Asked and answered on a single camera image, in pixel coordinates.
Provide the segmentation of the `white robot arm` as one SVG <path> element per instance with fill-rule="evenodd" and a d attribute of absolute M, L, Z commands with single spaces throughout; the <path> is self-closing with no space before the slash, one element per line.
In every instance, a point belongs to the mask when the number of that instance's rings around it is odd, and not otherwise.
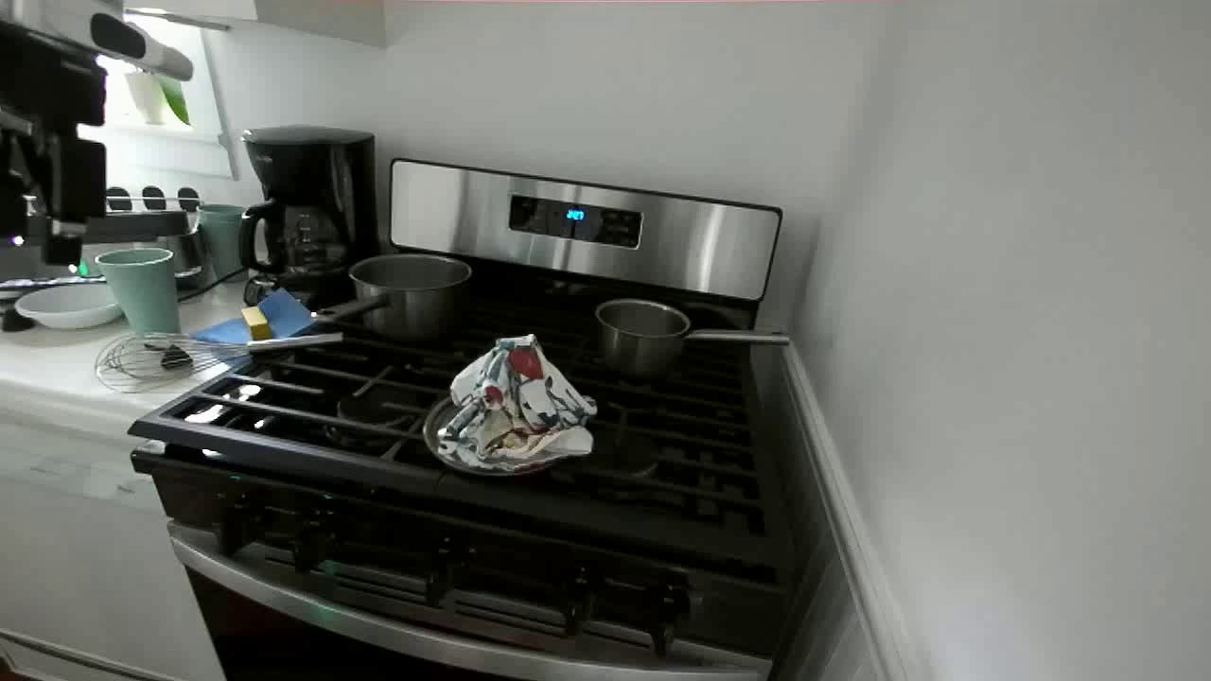
<path fill-rule="evenodd" d="M 192 62 L 152 38 L 120 0 L 0 0 L 0 227 L 74 265 L 107 210 L 101 56 L 184 85 Z"/>

